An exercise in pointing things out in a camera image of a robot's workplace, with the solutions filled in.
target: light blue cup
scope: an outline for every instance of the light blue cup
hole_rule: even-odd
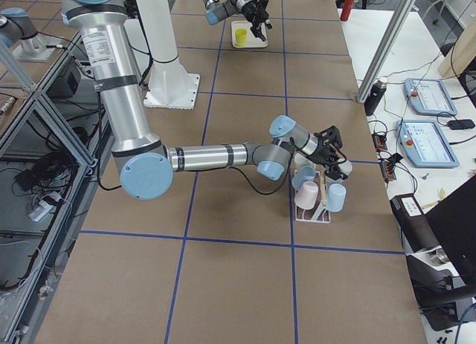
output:
[[[333,183],[327,189],[327,206],[330,212],[340,212],[344,207],[345,195],[347,190],[345,186],[339,183]]]
[[[291,181],[292,187],[299,190],[304,182],[314,181],[315,169],[310,166],[303,166],[297,171],[296,175]]]

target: white table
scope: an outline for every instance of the white table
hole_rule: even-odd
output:
[[[362,80],[364,78],[392,14],[393,11],[353,10],[350,14],[349,21],[341,23],[357,79]],[[395,71],[419,68],[425,63],[429,63],[435,59],[439,51],[439,47],[426,29],[418,13],[412,12],[408,16],[407,21],[391,48],[390,54],[379,76],[387,76]],[[391,75],[389,81],[398,83],[403,82],[409,77],[422,78],[425,73],[425,78],[439,79],[441,76],[437,68],[442,60],[443,56],[440,56],[434,63],[426,65],[418,71]],[[465,91],[456,78],[447,79],[444,83],[452,97],[465,95]],[[396,128],[396,122],[399,121],[400,118],[384,110],[385,102],[387,110],[397,115],[405,115],[405,119],[436,119],[435,117],[417,115],[410,106],[406,108],[407,103],[403,85],[390,84],[387,86],[385,101],[381,101],[375,112],[376,118],[385,123],[389,130]],[[455,100],[454,104],[458,110],[458,119],[476,120],[476,109],[468,98]],[[368,120],[375,120],[375,117],[368,117]],[[447,120],[452,119],[446,117],[440,118],[442,122]],[[376,124],[377,123],[370,124],[371,131],[374,130]],[[376,130],[382,131],[383,127],[376,125]],[[474,129],[468,131],[452,131],[447,127],[442,127],[442,130],[449,142],[465,140],[476,132]],[[394,153],[397,151],[405,156],[402,147],[397,145],[396,132],[388,133],[387,146],[389,152]],[[402,161],[418,180],[418,190],[416,191],[415,198],[421,205],[438,200],[438,191],[441,188],[446,191],[447,195],[455,191],[461,184],[469,179],[472,170],[476,169],[476,164],[473,161],[473,158],[476,157],[476,139],[452,146],[452,148],[460,162],[460,166],[455,169],[418,169],[412,167],[410,162],[406,160]],[[404,171],[397,169],[396,176],[397,180],[390,182],[387,188],[389,199],[398,194],[413,192],[411,179]],[[417,257],[427,262],[428,256],[425,253],[418,254]],[[438,267],[437,269],[449,269],[456,274],[451,264]],[[436,332],[431,329],[424,316],[422,316],[422,321],[425,326],[428,343],[435,343],[440,337],[448,337],[447,343],[454,342],[456,328],[454,328],[453,333],[450,334],[446,334],[444,331]],[[475,338],[476,322],[465,324],[462,327],[458,344],[474,344]]]

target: robotic arm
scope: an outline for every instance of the robotic arm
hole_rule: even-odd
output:
[[[115,142],[112,155],[126,192],[137,199],[153,199],[170,187],[174,172],[219,169],[254,164],[276,181],[295,151],[323,164],[331,174],[339,170],[342,146],[337,129],[311,136],[287,116],[271,125],[271,144],[166,147],[150,130],[141,88],[135,73],[123,23],[122,0],[62,0],[68,23],[83,37],[95,76],[94,89],[103,99]]]
[[[251,23],[250,30],[253,35],[262,41],[266,41],[261,32],[261,24],[271,29],[269,14],[266,12],[268,0],[203,0],[207,12],[205,13],[210,25],[216,25],[229,16],[242,13],[246,20]]]
[[[9,48],[20,41],[23,51],[35,56],[46,50],[43,38],[21,8],[11,7],[0,11],[0,41]]]

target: sticker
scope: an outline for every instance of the sticker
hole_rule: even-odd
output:
[[[116,62],[112,53],[111,42],[105,30],[86,34],[83,36],[83,42],[91,67]]]
[[[419,211],[418,206],[413,198],[402,198],[402,203],[409,216],[422,215],[422,212]]]

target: yellow cup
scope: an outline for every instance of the yellow cup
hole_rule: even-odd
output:
[[[246,44],[246,34],[247,30],[243,28],[238,28],[235,30],[235,41],[238,47],[243,47]]]

